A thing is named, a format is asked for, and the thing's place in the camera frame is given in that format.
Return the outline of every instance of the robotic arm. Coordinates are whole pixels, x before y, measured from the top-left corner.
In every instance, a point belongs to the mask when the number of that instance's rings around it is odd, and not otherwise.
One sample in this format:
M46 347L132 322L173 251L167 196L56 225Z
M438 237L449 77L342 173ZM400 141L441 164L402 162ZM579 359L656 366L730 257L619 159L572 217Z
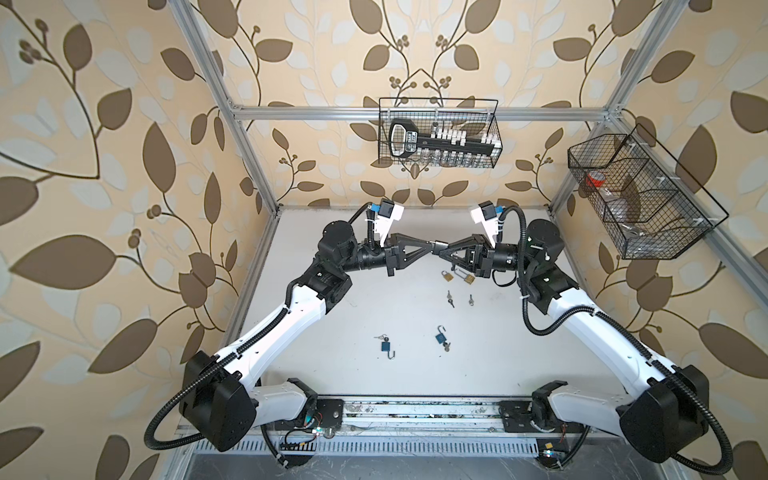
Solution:
M184 389L147 427L147 447L169 449L204 437L225 451L255 425L276 420L293 420L297 427L308 425L316 411L317 394L312 389L298 379L268 387L257 386L257 380L290 342L344 297L352 286L346 272L384 267L388 276L393 276L395 270L432 254L478 277L489 278L494 270L517 270L528 330L543 336L564 326L621 381L624 392L613 394L585 391L562 381L541 387L531 403L532 422L538 429L547 431L558 420L578 422L626 438L654 462L673 457L710 475L722 475L730 469L730 443L707 409L707 377L693 366L675 366L602 312L555 265L564 243L552 222L533 220L526 225L519 207L497 209L484 202L471 215L476 223L483 224L488 236L476 234L454 243L400 233L387 238L392 222L402 216L402 207L382 200L380 205L368 207L368 235L358 243L351 222L367 207L358 210L350 222L338 220L325 227L313 262L289 284L284 304L214 356L198 352L192 357L184 373ZM502 243L509 211L518 213L521 222L517 244ZM378 242L374 232L380 235ZM416 249L406 253L406 247ZM547 329L534 328L528 320L529 302L557 320ZM175 405L200 433L169 442L156 440L157 426ZM704 435L708 426L712 426L723 451L719 464L707 467L677 454Z

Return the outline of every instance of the black wire basket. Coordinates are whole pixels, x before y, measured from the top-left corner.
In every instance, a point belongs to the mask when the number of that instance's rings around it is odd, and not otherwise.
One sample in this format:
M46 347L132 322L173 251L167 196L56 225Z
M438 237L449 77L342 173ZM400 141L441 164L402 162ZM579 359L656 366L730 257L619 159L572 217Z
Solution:
M503 149L497 106L475 98L380 98L379 162L493 168Z
M674 173L656 163L652 147L674 160ZM627 260L677 258L728 218L712 194L641 124L629 135L604 134L569 148L568 168L579 194L589 199ZM706 213L701 204L717 212Z

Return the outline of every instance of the white work surface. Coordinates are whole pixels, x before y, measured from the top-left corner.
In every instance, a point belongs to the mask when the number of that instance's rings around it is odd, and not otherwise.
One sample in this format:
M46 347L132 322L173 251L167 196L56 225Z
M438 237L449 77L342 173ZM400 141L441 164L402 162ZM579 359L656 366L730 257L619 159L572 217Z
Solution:
M348 220L353 210L284 211L248 310L243 332L283 302L286 285L301 275L317 251L323 228ZM526 220L546 218L543 210L528 210ZM358 241L365 237L363 214L355 222ZM457 241L482 227L468 210L408 210L390 233L423 240ZM517 243L517 216L510 214L505 240ZM563 253L558 265L573 277ZM350 272L352 288L331 312L307 328L263 375L264 385L298 377L321 395L398 396L529 396L552 380L602 392L623 392L621 384L565 328L549 336L526 330L517 284L500 288L491 279L467 284L454 276L446 282L440 272L450 264L428 254L405 270L387 276L386 269ZM512 273L497 274L499 283ZM455 308L446 298L451 291ZM469 295L475 301L470 306ZM531 322L538 328L553 319L531 305ZM446 352L435 340L445 327L451 343ZM395 352L381 351L386 334Z

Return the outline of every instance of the wire basket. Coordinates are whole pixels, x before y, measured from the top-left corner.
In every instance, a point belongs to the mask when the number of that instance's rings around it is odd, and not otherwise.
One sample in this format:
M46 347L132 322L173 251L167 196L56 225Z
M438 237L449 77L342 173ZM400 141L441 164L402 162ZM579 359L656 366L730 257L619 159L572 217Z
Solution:
M674 160L674 174L651 157L651 146ZM710 192L640 124L629 135L604 134L569 148L568 168L579 194L589 199L627 260L677 258L728 218ZM701 200L717 214L698 207Z
M379 162L493 168L503 149L497 106L474 98L380 98Z

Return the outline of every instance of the floral wallpaper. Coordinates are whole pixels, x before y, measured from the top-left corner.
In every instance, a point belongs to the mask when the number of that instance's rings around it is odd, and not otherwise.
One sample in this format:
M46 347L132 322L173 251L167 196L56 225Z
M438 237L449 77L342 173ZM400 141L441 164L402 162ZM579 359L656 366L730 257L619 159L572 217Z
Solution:
M360 106L364 97L600 107L653 0L191 0L235 102Z
M0 0L0 478L159 470L266 225L161 3Z
M692 0L624 113L725 206L731 217L720 228L768 269L768 5L735 3ZM725 478L768 478L766 312L704 242L672 261L619 260L578 193L558 221L598 305L648 346L709 378L710 407L734 447ZM713 435L684 453L709 463L720 454Z
M493 169L429 167L378 157L375 125L346 121L247 124L278 203L339 207L390 197L409 206L467 207L485 200L549 204L567 171L566 150L584 122L501 122Z

